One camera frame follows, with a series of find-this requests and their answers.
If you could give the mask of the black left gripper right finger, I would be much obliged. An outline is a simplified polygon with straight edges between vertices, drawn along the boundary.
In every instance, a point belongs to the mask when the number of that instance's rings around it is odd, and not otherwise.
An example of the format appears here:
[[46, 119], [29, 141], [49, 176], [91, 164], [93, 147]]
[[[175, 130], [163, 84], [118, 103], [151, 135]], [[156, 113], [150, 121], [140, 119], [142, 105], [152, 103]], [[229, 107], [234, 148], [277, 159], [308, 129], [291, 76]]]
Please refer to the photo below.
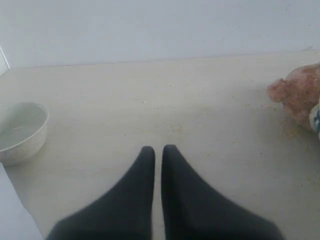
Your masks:
[[161, 201], [167, 240], [282, 240], [278, 227], [224, 197], [175, 145], [162, 152]]

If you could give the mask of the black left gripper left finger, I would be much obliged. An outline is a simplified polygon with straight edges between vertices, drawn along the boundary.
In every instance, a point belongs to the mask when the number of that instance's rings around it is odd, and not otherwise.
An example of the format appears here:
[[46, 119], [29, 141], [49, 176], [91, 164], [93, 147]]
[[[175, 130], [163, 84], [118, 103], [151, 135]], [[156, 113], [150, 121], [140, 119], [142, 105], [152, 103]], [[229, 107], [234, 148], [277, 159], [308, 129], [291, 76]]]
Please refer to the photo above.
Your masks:
[[60, 220], [49, 240], [150, 240], [155, 152], [144, 146], [123, 177], [103, 196]]

